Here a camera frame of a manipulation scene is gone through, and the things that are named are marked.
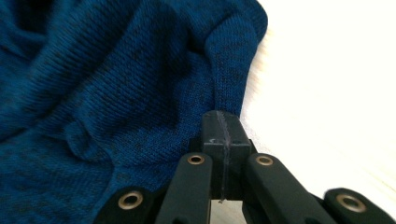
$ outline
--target wrinkled cloth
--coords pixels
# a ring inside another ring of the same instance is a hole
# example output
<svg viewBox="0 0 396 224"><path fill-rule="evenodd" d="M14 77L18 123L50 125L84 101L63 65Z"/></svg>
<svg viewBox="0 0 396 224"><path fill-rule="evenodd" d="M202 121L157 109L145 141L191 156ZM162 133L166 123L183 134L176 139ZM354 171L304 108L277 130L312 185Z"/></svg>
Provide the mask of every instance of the wrinkled cloth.
<svg viewBox="0 0 396 224"><path fill-rule="evenodd" d="M239 114L253 0L0 0L0 220L92 223L168 182L209 110Z"/></svg>

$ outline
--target metal grommet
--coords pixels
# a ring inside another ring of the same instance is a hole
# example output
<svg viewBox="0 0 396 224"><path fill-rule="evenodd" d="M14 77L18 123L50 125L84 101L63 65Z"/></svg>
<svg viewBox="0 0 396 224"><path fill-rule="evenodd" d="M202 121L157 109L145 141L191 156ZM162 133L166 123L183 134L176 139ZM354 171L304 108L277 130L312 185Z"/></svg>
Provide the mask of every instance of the metal grommet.
<svg viewBox="0 0 396 224"><path fill-rule="evenodd" d="M132 203L128 203L128 199L134 199ZM119 198L119 207L123 210L131 210L139 206L143 202L143 195L139 191L131 191Z"/></svg>
<svg viewBox="0 0 396 224"><path fill-rule="evenodd" d="M274 161L271 158L267 157L267 156L259 156L259 157L257 157L256 158L256 162L258 164L260 164L260 165L266 165L266 166L272 165L274 163Z"/></svg>
<svg viewBox="0 0 396 224"><path fill-rule="evenodd" d="M337 202L339 202L341 205L343 205L347 210L350 210L352 212L356 212L356 213L363 213L367 210L366 205L364 205L364 203L347 194L339 194L336 197Z"/></svg>
<svg viewBox="0 0 396 224"><path fill-rule="evenodd" d="M188 162L192 165L199 165L204 163L205 158L200 155L193 155L188 158Z"/></svg>

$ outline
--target knit fabric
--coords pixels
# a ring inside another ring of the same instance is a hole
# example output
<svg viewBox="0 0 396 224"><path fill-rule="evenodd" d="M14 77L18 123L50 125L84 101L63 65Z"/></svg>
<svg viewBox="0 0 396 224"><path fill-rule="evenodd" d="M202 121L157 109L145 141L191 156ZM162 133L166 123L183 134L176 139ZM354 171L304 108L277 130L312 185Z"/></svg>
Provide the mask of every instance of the knit fabric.
<svg viewBox="0 0 396 224"><path fill-rule="evenodd" d="M254 0L0 0L0 222L159 189L206 111L240 113L266 26Z"/></svg>

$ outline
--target white surface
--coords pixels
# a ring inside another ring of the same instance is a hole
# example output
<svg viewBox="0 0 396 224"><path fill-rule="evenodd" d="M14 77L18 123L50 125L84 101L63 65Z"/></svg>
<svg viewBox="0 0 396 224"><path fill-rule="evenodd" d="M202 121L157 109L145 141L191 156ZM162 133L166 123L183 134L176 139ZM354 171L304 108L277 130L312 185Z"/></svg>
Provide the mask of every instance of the white surface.
<svg viewBox="0 0 396 224"><path fill-rule="evenodd" d="M396 2L261 3L247 135L308 191L354 189L396 218ZM212 207L211 223L244 223L240 204Z"/></svg>

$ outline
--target white table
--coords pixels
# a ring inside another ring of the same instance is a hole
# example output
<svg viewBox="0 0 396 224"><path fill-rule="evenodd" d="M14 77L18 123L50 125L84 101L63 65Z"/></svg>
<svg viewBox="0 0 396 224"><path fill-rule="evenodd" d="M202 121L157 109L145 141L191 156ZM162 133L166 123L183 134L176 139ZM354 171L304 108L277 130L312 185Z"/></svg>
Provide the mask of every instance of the white table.
<svg viewBox="0 0 396 224"><path fill-rule="evenodd" d="M396 218L396 2L261 1L269 26L241 120L311 193L348 188ZM212 202L211 223L245 223Z"/></svg>

